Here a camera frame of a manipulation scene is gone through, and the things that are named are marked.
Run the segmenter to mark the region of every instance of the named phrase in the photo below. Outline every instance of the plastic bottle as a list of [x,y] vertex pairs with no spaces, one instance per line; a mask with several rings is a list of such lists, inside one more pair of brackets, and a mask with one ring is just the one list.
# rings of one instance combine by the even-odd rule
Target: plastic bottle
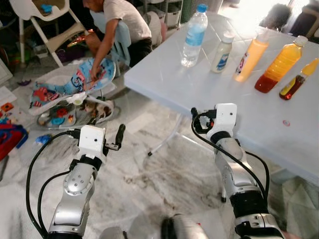
[[232,48],[232,42],[235,35],[229,31],[225,32],[219,43],[214,60],[211,63],[211,71],[220,73],[225,69],[229,52]]
[[188,23],[188,32],[181,60],[183,66],[194,66],[198,60],[200,46],[203,42],[205,30],[208,25],[206,11],[207,5],[199,4],[197,6],[197,12]]
[[266,30],[252,40],[233,75],[233,78],[236,81],[244,82],[248,79],[250,73],[253,71],[265,50],[269,46],[268,39],[269,31]]
[[298,36],[293,44],[285,45],[273,63],[255,84],[255,89],[268,93],[302,56],[302,48],[308,39]]
[[318,62],[319,59],[316,58],[312,63],[307,64],[296,77],[282,88],[279,93],[280,98],[286,101],[290,100],[306,79],[315,72]]

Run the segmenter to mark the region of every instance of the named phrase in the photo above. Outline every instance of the black cable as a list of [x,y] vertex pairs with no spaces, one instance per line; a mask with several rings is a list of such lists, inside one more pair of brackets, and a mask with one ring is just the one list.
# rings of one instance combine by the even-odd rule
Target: black cable
[[260,157],[258,157],[257,155],[251,153],[251,152],[248,152],[248,151],[245,151],[247,154],[257,158],[264,166],[265,168],[265,174],[266,174],[266,187],[265,187],[265,193],[266,193],[266,196],[268,197],[268,192],[269,192],[269,184],[270,184],[270,176],[269,176],[269,169],[268,169],[268,166],[266,164],[266,162],[264,160],[262,160]]
[[42,213],[41,213],[41,204],[42,204],[42,196],[43,196],[43,193],[44,193],[44,189],[45,187],[49,184],[49,182],[51,182],[53,179],[57,178],[57,177],[60,177],[60,176],[63,176],[63,175],[66,175],[68,174],[69,172],[71,172],[70,170],[69,171],[66,171],[66,172],[63,172],[63,173],[59,173],[59,174],[56,174],[52,177],[50,177],[48,180],[45,181],[45,183],[43,184],[43,186],[41,187],[41,190],[40,190],[40,193],[39,193],[39,197],[38,197],[38,219],[39,219],[39,224],[42,228],[42,230],[45,232],[45,233],[48,233],[45,226],[44,226],[44,223],[43,223],[43,220],[42,220]]
[[209,145],[213,146],[214,148],[216,148],[217,150],[221,151],[222,153],[224,153],[226,156],[228,156],[229,158],[231,158],[233,161],[235,161],[236,163],[238,163],[240,166],[242,166],[256,181],[256,183],[258,184],[259,188],[260,188],[260,191],[263,195],[263,198],[264,198],[264,201],[267,205],[267,195],[266,195],[266,192],[265,192],[265,189],[264,189],[264,186],[263,184],[260,182],[260,180],[258,179],[258,177],[249,169],[247,168],[240,160],[238,160],[237,158],[235,158],[233,155],[231,155],[230,153],[228,153],[227,151],[225,151],[224,149],[222,149],[221,147],[217,146],[216,144],[214,144],[213,142],[207,140],[206,138],[200,136],[194,129],[194,122],[196,120],[199,119],[200,116],[203,116],[204,114],[199,114],[197,115],[192,123],[191,123],[191,130],[193,131],[193,133],[198,137],[200,138],[201,140],[203,140],[204,142],[208,143]]
[[35,220],[35,217],[32,213],[32,210],[31,210],[31,206],[30,206],[30,179],[31,179],[31,172],[32,172],[32,168],[33,168],[33,165],[36,161],[36,159],[38,158],[38,156],[40,155],[40,153],[45,149],[45,147],[47,147],[48,144],[50,144],[55,138],[58,138],[62,135],[66,135],[66,134],[72,134],[71,131],[66,131],[66,132],[61,132],[61,133],[58,133],[56,134],[55,136],[53,136],[51,139],[49,139],[48,142],[46,142],[42,147],[41,149],[36,153],[36,155],[34,156],[34,158],[32,159],[31,161],[31,164],[29,166],[29,169],[28,169],[28,174],[27,174],[27,177],[26,177],[26,192],[25,192],[25,201],[26,201],[26,209],[28,211],[28,215],[33,223],[33,225],[35,226],[35,228],[37,229],[37,231],[40,233],[40,235],[42,236],[43,239],[46,239],[47,237],[47,233],[46,231],[44,231],[40,225],[38,224],[38,222]]

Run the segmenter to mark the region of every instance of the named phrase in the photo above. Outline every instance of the hair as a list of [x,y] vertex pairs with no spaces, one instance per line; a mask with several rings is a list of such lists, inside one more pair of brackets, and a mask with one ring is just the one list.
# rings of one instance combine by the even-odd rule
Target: hair
[[274,19],[274,27],[282,28],[288,21],[291,15],[291,9],[284,4],[276,4],[274,5],[267,17],[271,17]]

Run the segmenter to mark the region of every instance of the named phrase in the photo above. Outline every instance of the child's hand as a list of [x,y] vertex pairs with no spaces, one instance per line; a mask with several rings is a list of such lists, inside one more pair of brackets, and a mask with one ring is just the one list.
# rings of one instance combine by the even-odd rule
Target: child's hand
[[92,67],[92,69],[91,69],[91,80],[92,81],[97,81],[98,80],[98,78],[97,78],[97,75],[98,75],[98,68],[97,67]]

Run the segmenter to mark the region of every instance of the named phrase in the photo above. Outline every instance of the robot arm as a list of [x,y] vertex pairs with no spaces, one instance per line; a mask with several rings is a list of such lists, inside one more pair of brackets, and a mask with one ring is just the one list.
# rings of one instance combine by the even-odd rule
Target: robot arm
[[[196,109],[193,109],[192,113],[194,119]],[[206,134],[208,140],[251,170],[246,160],[246,152],[232,137],[236,113],[235,104],[217,104],[215,110],[208,115],[208,129],[202,129],[199,121],[194,125],[198,131]],[[284,239],[275,218],[268,213],[266,200],[254,178],[241,165],[217,149],[215,163],[222,174],[226,194],[234,210],[236,233],[242,239]]]
[[89,201],[94,193],[94,181],[108,150],[119,150],[125,126],[122,124],[115,144],[106,144],[105,129],[86,125],[79,134],[80,160],[66,176],[63,196],[58,204],[50,228],[49,239],[81,239],[89,216]]

